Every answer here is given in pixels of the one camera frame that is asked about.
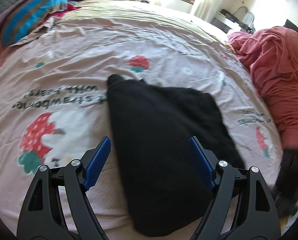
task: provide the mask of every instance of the black cloth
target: black cloth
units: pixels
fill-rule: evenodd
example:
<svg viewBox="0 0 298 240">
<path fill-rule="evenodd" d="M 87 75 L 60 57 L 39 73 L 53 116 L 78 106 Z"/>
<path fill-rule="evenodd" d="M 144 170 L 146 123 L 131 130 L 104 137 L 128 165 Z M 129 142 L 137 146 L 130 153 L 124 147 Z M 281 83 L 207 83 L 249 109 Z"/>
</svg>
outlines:
<svg viewBox="0 0 298 240">
<path fill-rule="evenodd" d="M 107 100 L 129 214 L 146 236 L 168 235 L 205 213 L 211 192 L 188 154 L 190 137 L 244 168 L 210 94 L 111 75 Z"/>
</svg>

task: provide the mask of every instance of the bed sheet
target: bed sheet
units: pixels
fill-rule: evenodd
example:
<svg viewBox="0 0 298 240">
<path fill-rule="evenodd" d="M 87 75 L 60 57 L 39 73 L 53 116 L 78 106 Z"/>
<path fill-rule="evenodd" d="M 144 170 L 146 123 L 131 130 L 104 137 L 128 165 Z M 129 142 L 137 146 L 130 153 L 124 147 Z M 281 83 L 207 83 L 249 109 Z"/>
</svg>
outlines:
<svg viewBox="0 0 298 240">
<path fill-rule="evenodd" d="M 0 217 L 13 233 L 40 164 L 66 165 L 103 136 L 112 138 L 106 80 L 114 73 L 212 94 L 246 166 L 258 166 L 268 184 L 275 182 L 279 134 L 248 73 L 218 38 L 138 2 L 90 0 L 77 6 L 82 8 L 49 19 L 39 38 L 2 55 Z M 63 188 L 60 194 L 74 231 Z M 132 227 L 114 148 L 87 195 L 109 239 L 148 239 Z M 226 228 L 232 217 L 231 208 Z M 198 223 L 157 239 L 189 239 Z"/>
</svg>

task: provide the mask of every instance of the white wall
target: white wall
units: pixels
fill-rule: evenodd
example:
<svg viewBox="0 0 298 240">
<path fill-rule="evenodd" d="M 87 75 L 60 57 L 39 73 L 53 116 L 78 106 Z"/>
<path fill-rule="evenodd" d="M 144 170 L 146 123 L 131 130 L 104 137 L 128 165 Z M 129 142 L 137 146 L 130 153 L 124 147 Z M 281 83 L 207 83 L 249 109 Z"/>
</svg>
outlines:
<svg viewBox="0 0 298 240">
<path fill-rule="evenodd" d="M 248 7 L 255 15 L 256 30 L 284 25 L 286 19 L 298 26 L 298 0 L 244 0 L 244 3 L 242 2 L 243 0 L 223 0 L 222 8 L 235 13 L 240 6 Z"/>
</svg>

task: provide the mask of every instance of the red blanket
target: red blanket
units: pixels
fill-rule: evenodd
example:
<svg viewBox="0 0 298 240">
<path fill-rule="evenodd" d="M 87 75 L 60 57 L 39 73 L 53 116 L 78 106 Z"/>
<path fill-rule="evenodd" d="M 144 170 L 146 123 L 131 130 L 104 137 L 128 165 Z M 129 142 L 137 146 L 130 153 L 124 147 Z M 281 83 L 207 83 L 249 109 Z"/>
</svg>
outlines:
<svg viewBox="0 0 298 240">
<path fill-rule="evenodd" d="M 269 107 L 284 148 L 298 148 L 298 33 L 284 27 L 229 35 Z"/>
</svg>

